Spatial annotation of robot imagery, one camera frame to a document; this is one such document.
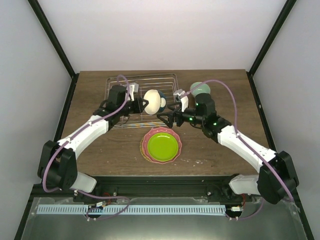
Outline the white and teal bowl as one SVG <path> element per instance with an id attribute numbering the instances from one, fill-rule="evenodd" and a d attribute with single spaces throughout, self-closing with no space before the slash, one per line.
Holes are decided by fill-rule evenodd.
<path id="1" fill-rule="evenodd" d="M 148 115 L 156 115 L 162 113 L 167 105 L 166 96 L 160 90 L 148 90 L 144 94 L 143 99 L 148 101 L 147 106 L 144 108 L 144 111 Z"/>

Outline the chrome wire dish rack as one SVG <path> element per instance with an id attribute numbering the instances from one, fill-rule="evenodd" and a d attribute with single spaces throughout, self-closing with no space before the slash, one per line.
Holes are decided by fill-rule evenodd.
<path id="1" fill-rule="evenodd" d="M 149 90 L 157 90 L 164 94 L 166 102 L 171 104 L 175 101 L 174 92 L 179 89 L 178 79 L 174 73 L 158 73 L 144 75 L 127 75 L 130 84 L 138 84 L 138 92 L 135 96 L 144 97 Z M 131 114 L 129 117 L 122 116 L 113 129 L 130 129 L 144 127 L 164 127 L 165 124 L 155 115 L 149 115 L 145 112 Z"/>

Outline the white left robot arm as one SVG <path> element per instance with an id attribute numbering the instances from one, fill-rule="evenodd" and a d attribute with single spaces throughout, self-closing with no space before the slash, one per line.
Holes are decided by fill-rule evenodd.
<path id="1" fill-rule="evenodd" d="M 96 185 L 97 180 L 78 171 L 77 159 L 92 142 L 112 129 L 122 116 L 143 112 L 148 101 L 135 96 L 138 91 L 137 83 L 114 85 L 108 98 L 85 124 L 57 142 L 49 140 L 44 144 L 37 175 L 42 179 L 45 192 L 71 189 L 84 192 L 91 202 L 101 198 L 102 189 Z"/>

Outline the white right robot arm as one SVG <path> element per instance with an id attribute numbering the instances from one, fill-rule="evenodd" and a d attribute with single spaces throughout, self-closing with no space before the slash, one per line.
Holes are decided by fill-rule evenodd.
<path id="1" fill-rule="evenodd" d="M 298 176 L 291 156 L 266 148 L 240 133 L 228 120 L 219 116 L 215 102 L 208 93 L 195 97 L 195 107 L 187 106 L 188 98 L 181 97 L 177 103 L 167 105 L 168 112 L 159 113 L 157 118 L 169 128 L 183 123 L 200 129 L 203 134 L 249 163 L 257 172 L 255 175 L 238 174 L 222 188 L 223 198 L 229 202 L 240 194 L 259 195 L 271 204 L 288 197 L 299 185 Z"/>

